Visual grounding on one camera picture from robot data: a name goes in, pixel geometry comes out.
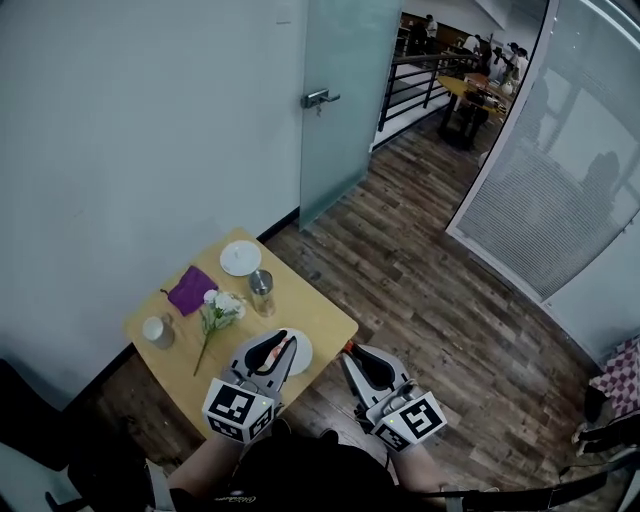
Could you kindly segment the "person's right forearm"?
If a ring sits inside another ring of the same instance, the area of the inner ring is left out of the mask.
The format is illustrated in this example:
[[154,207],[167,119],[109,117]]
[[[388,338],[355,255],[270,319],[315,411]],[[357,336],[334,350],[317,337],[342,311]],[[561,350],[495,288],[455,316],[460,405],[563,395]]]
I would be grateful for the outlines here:
[[403,452],[390,452],[400,486],[411,492],[432,493],[449,483],[448,476],[421,445],[413,445]]

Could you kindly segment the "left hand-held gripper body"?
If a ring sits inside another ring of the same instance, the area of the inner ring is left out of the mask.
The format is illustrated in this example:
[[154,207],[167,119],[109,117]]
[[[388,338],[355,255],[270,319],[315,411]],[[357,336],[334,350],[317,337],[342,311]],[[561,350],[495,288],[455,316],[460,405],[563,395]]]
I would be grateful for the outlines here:
[[210,429],[249,444],[275,419],[282,407],[285,371],[251,371],[234,367],[214,378],[202,412]]

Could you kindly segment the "black office chair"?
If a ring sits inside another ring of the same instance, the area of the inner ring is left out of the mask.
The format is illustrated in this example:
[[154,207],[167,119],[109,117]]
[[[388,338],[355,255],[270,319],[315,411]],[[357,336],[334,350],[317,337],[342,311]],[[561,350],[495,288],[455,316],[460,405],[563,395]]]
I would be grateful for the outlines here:
[[91,415],[66,413],[41,398],[0,359],[0,443],[54,471],[65,470],[80,497],[52,512],[146,512],[153,501],[141,455]]

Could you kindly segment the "frosted glass door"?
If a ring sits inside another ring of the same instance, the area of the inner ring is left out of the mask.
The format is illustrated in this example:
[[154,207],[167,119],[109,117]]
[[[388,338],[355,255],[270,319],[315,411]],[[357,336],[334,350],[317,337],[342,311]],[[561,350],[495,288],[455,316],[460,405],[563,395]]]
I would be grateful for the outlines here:
[[404,0],[308,0],[303,94],[341,98],[303,113],[299,227],[367,174]]

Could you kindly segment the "white plate with red food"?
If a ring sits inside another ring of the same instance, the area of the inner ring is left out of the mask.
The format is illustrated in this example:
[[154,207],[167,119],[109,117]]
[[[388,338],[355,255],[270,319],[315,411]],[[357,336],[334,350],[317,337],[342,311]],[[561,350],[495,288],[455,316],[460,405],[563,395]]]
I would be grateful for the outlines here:
[[294,337],[296,340],[296,353],[289,370],[289,375],[296,376],[305,372],[310,366],[313,358],[313,347],[308,336],[302,331],[291,327],[284,328],[284,331],[286,332],[285,339],[271,350],[265,361],[265,365],[270,368],[280,351],[284,348],[285,342]]

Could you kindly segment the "dark flat panel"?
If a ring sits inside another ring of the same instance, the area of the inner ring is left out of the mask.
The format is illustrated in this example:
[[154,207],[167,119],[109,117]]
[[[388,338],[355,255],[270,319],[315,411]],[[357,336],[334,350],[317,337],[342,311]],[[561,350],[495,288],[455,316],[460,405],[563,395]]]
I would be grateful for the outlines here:
[[512,492],[446,491],[448,512],[540,512],[578,500],[603,488],[608,473],[601,472],[553,487]]

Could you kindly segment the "white artificial flower bouquet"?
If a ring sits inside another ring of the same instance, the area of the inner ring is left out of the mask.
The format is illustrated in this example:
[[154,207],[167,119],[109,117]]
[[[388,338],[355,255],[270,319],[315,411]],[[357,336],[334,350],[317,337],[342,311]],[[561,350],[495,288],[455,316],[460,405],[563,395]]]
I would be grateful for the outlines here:
[[204,293],[203,306],[198,313],[204,340],[193,375],[197,374],[212,337],[246,315],[245,300],[230,292],[210,289]]

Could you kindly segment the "purple checkered cloth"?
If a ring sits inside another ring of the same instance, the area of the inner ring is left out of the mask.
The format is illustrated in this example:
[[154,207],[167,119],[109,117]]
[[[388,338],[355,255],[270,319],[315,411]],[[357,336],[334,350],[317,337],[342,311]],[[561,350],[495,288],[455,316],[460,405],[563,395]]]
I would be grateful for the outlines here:
[[607,360],[604,372],[589,381],[610,401],[614,417],[640,409],[640,334],[618,345]]

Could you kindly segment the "glass partition with blinds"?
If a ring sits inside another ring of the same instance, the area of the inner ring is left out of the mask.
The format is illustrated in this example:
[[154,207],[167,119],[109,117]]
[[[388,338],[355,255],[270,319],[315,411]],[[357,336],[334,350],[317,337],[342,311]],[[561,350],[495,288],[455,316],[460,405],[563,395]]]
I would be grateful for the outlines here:
[[456,233],[535,301],[640,211],[640,20],[618,0],[558,0],[504,146]]

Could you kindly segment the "person's left forearm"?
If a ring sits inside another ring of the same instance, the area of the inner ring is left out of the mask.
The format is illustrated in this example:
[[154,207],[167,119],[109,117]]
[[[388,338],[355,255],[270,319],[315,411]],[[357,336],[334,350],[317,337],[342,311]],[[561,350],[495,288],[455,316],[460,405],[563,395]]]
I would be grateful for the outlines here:
[[222,489],[240,460],[244,445],[214,433],[169,477],[170,489],[204,499]]

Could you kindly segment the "glass jar with metal lid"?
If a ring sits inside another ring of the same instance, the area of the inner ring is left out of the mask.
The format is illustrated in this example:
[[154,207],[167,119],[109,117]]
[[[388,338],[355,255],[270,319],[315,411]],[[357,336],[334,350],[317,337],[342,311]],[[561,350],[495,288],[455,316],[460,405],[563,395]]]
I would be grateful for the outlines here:
[[251,299],[255,311],[262,317],[275,313],[274,282],[270,272],[257,269],[248,276]]

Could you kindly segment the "yellow round table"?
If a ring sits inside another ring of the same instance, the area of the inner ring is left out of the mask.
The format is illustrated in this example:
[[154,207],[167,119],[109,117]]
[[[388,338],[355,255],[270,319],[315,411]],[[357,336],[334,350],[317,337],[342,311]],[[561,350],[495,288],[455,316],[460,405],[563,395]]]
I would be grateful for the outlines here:
[[[437,81],[450,94],[438,128],[438,135],[448,144],[468,150],[489,117],[496,117],[501,122],[506,120],[509,102],[504,102],[486,87],[446,75],[439,76]],[[462,116],[459,128],[455,130],[449,124],[458,102],[469,112]]]

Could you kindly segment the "grey mug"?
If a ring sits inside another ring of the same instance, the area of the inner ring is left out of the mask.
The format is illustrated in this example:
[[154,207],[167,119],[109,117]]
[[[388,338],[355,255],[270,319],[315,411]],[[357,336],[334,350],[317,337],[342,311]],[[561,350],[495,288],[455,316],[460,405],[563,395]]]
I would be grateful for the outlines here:
[[161,350],[168,349],[175,340],[173,318],[169,313],[160,316],[150,316],[142,325],[144,338]]

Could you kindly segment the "black metal railing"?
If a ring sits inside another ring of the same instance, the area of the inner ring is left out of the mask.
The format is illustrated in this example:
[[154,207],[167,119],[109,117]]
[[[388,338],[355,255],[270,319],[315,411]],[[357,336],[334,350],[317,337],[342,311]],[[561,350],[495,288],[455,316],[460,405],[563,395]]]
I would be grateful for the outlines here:
[[377,123],[381,133],[385,125],[414,109],[427,109],[432,100],[444,95],[444,87],[437,85],[439,76],[458,77],[472,69],[479,57],[474,54],[441,54],[395,57],[392,60],[382,107]]

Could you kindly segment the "empty white plate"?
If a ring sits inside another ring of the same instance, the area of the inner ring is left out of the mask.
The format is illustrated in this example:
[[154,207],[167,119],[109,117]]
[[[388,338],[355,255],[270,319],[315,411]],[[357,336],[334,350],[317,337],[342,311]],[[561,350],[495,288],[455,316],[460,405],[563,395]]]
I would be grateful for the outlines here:
[[247,240],[229,243],[221,252],[221,268],[234,277],[248,276],[260,268],[262,254],[259,247]]

